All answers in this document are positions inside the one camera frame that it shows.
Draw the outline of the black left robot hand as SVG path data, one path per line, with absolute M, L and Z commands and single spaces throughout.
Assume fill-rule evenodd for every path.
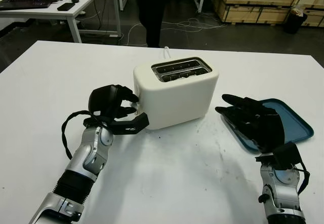
M 124 118 L 135 113 L 136 109 L 121 106 L 123 101 L 137 103 L 139 98 L 131 89 L 121 85 L 108 85 L 92 91 L 88 110 L 93 115 L 104 116 L 110 119 Z

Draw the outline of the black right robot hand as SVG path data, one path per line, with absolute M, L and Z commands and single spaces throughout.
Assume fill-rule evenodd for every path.
M 215 111 L 220 113 L 240 135 L 252 141 L 260 153 L 270 153 L 284 145 L 285 131 L 276 110 L 248 97 L 223 94 L 222 99 L 230 106 L 217 106 Z

